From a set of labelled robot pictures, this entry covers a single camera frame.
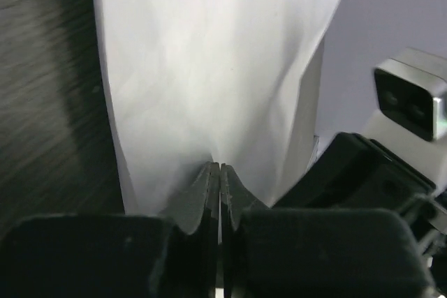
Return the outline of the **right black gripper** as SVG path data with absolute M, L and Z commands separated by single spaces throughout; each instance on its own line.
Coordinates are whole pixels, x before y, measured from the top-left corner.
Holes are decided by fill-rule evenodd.
M 373 139 L 338 133 L 276 208 L 387 209 L 410 226 L 421 253 L 446 252 L 446 212 L 435 184 Z

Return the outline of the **white wrapping paper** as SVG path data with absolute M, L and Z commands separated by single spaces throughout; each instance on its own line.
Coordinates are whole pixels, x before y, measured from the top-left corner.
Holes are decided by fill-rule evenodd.
M 94 0 L 125 211 L 161 211 L 207 161 L 283 195 L 311 156 L 340 1 Z

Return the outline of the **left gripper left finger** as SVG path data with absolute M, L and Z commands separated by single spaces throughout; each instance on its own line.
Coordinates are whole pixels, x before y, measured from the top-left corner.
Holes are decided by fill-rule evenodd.
M 2 297 L 213 297 L 219 164 L 157 216 L 51 215 L 1 241 Z

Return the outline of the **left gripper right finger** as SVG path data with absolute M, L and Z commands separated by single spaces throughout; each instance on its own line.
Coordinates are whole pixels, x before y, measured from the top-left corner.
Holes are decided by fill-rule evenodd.
M 268 209 L 221 166 L 225 297 L 432 297 L 409 226 L 383 209 Z

